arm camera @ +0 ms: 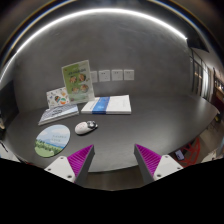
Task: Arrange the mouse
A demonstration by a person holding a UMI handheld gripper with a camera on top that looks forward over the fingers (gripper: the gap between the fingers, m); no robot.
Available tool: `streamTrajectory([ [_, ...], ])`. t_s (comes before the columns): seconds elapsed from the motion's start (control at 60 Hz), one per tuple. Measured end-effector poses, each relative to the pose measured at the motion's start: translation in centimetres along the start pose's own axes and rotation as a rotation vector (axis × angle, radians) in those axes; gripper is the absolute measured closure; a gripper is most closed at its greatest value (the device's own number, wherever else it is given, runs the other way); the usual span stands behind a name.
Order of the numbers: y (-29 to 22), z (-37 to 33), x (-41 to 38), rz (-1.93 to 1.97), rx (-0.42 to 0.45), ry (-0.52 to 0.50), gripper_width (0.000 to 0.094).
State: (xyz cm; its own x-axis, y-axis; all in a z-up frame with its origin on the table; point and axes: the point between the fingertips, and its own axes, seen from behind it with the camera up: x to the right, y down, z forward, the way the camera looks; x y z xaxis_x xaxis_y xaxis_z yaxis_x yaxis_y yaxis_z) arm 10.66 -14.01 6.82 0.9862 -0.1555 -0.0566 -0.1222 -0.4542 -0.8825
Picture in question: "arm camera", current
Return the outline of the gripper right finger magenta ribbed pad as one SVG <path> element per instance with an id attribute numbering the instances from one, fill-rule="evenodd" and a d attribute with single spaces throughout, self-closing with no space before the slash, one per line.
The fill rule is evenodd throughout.
<path id="1" fill-rule="evenodd" d="M 171 156 L 159 155 L 139 144 L 134 145 L 134 155 L 145 184 L 160 180 L 182 169 L 182 166 Z"/>

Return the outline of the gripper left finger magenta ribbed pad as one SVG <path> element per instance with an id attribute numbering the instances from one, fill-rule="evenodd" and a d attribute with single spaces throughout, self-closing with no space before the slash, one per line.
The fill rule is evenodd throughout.
<path id="1" fill-rule="evenodd" d="M 59 156 L 45 170 L 69 182 L 83 183 L 94 155 L 94 146 L 89 145 L 68 157 Z"/>

